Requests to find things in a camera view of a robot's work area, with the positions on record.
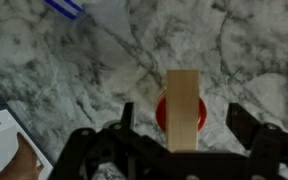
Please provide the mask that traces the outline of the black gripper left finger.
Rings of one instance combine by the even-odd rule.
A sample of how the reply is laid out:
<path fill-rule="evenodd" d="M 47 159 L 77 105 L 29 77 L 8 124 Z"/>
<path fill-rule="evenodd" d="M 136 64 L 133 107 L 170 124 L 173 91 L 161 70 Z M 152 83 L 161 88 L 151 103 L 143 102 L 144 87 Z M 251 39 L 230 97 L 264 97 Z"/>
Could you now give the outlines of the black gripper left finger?
<path fill-rule="evenodd" d="M 92 180 L 106 163 L 112 163 L 128 180 L 166 180 L 168 174 L 159 157 L 164 148 L 131 129 L 134 115 L 134 103 L 127 102 L 121 119 L 108 128 L 75 130 L 48 180 Z"/>

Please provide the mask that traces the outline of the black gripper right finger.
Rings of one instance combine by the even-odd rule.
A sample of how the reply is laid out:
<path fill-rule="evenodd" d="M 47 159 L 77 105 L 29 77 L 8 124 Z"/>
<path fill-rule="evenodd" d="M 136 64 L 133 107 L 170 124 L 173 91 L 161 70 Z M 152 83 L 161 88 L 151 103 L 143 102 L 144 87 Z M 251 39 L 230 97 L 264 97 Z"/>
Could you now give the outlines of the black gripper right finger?
<path fill-rule="evenodd" d="M 280 164 L 288 168 L 288 133 L 273 123 L 261 123 L 238 103 L 230 103 L 226 125 L 250 151 L 244 177 L 248 180 L 284 180 Z"/>

